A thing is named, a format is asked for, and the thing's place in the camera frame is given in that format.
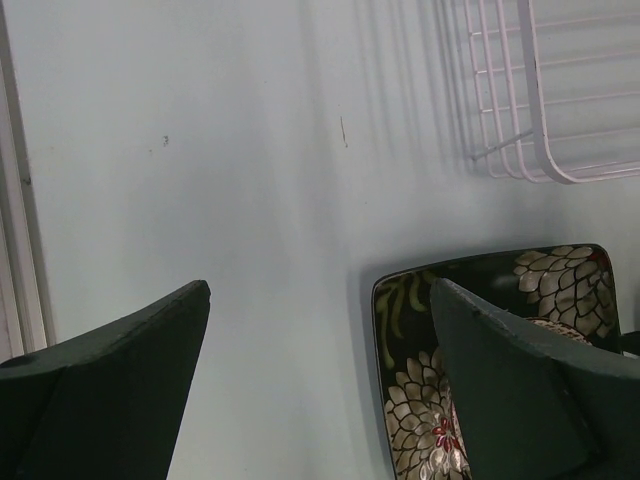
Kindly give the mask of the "beige patterned bowl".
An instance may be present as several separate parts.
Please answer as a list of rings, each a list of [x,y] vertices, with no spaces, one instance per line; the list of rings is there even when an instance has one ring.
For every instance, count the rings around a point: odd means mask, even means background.
[[[528,317],[527,321],[558,335],[564,336],[585,345],[592,346],[592,343],[582,333],[566,324],[554,322],[541,317]]]

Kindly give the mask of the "black floral square plate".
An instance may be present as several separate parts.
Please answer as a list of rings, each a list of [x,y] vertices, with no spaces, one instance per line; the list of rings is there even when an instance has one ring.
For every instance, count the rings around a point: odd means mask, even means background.
[[[398,479],[472,476],[438,344],[430,290],[438,278],[527,320],[541,317],[620,353],[613,268],[595,244],[513,250],[431,263],[378,280],[372,317],[387,442]]]

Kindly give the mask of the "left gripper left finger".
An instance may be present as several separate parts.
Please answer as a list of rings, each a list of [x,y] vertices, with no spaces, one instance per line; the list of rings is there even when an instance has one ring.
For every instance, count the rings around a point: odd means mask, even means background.
[[[1,365],[4,479],[165,479],[210,312],[192,281]]]

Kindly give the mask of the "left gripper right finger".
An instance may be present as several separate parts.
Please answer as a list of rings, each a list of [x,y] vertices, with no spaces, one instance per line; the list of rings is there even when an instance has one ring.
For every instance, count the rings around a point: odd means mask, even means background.
[[[553,333],[448,279],[430,299],[474,478],[638,478],[637,354]]]

